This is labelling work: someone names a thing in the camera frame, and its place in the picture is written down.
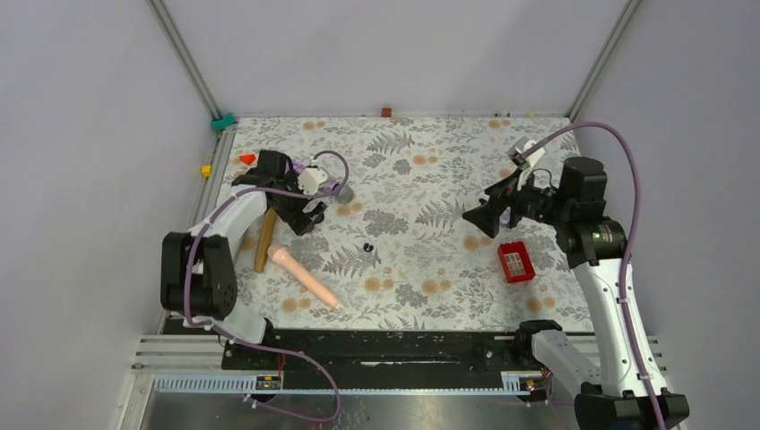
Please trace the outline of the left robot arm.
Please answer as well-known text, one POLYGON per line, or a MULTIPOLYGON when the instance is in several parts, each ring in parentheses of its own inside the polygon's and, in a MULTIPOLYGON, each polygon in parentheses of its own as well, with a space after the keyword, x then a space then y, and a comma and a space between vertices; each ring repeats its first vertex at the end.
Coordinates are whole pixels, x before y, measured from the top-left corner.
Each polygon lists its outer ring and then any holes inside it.
POLYGON ((274 211, 302 236, 324 220, 324 199, 338 194, 337 181, 318 159, 300 165, 276 150, 261 150, 255 164, 233 180, 229 197, 185 232, 169 232, 161 248, 160 303, 178 313, 189 328, 216 331, 246 343, 244 357, 258 368, 278 356, 265 336, 269 321, 238 304, 235 260, 248 229, 274 211))

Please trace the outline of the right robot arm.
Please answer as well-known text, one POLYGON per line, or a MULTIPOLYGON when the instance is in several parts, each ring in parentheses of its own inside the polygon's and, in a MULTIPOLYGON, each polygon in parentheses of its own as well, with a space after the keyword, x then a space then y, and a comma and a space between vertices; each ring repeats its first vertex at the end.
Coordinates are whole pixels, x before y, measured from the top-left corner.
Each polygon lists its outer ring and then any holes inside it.
POLYGON ((566 159, 558 186, 535 185, 542 142, 523 139, 508 153, 514 172, 489 186, 463 218, 488 237, 523 219, 551 226, 578 281, 592 318, 599 362, 569 343, 554 322, 523 322, 514 357, 522 367, 542 365, 550 383, 574 399, 582 429, 673 429, 690 414, 658 367, 640 319, 630 276, 633 234, 605 214, 607 176, 601 162, 566 159))

